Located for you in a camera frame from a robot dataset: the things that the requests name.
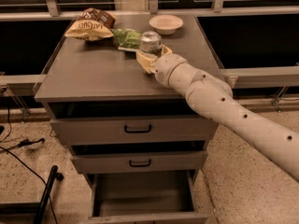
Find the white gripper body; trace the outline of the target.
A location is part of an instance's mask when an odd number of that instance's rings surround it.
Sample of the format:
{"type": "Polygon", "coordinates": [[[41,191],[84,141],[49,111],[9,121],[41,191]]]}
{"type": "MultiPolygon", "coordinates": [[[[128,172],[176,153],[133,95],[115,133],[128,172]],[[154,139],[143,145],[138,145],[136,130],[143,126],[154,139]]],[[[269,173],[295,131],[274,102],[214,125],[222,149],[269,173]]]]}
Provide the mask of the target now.
{"type": "Polygon", "coordinates": [[[186,90],[191,84],[193,67],[177,54],[160,57],[154,64],[156,80],[173,90],[186,90]]]}

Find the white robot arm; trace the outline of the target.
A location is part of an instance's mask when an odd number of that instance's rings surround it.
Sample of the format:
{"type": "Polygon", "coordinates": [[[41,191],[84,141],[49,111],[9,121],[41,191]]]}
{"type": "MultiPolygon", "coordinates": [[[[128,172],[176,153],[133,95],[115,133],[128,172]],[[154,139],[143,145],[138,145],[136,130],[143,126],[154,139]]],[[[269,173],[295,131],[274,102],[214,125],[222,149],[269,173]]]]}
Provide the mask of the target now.
{"type": "Polygon", "coordinates": [[[194,112],[227,127],[299,179],[299,133],[247,110],[234,100],[226,82],[193,67],[169,48],[163,48],[160,57],[138,50],[136,60],[157,82],[184,97],[194,112]]]}

